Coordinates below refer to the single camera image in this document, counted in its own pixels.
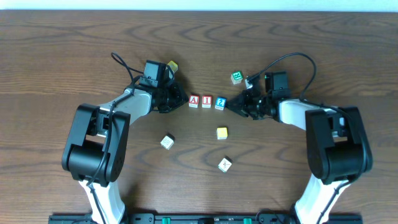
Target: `blue block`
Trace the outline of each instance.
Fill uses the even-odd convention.
[[[225,103],[226,103],[226,98],[217,97],[215,108],[218,110],[224,110]]]

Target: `black mounting base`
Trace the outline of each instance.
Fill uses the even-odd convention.
[[[289,217],[283,213],[261,213],[255,215],[154,215],[136,213],[129,215],[129,222],[123,224],[281,224]],[[49,224],[88,224],[89,215],[51,215]],[[330,215],[327,224],[362,224],[360,215]]]

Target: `yellow block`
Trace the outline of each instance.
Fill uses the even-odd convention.
[[[170,66],[174,73],[178,71],[178,65],[175,62],[170,61],[167,65]]]
[[[226,139],[228,137],[228,131],[226,128],[217,128],[217,139]]]

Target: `wooden tabletop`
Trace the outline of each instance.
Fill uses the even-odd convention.
[[[397,14],[327,12],[0,12],[0,223],[46,223],[53,213],[88,213],[77,181],[61,167],[76,108],[98,105],[129,84],[145,61],[178,63],[188,94],[239,94],[231,73],[252,75],[291,52],[314,58],[307,98],[360,109],[374,167],[340,197],[334,212],[365,223],[398,221]],[[312,73],[304,58],[287,70],[294,96]],[[227,140],[216,128],[228,127]],[[175,136],[171,150],[160,146]],[[222,173],[224,156],[234,163]],[[271,119],[189,108],[150,113],[129,130],[120,193],[130,211],[287,211],[310,177],[305,132]]]

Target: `red number 1 block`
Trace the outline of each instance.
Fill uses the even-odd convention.
[[[202,108],[211,108],[211,96],[203,96],[201,98],[201,107]]]
[[[191,95],[189,97],[189,106],[198,108],[198,105],[199,105],[199,96]]]

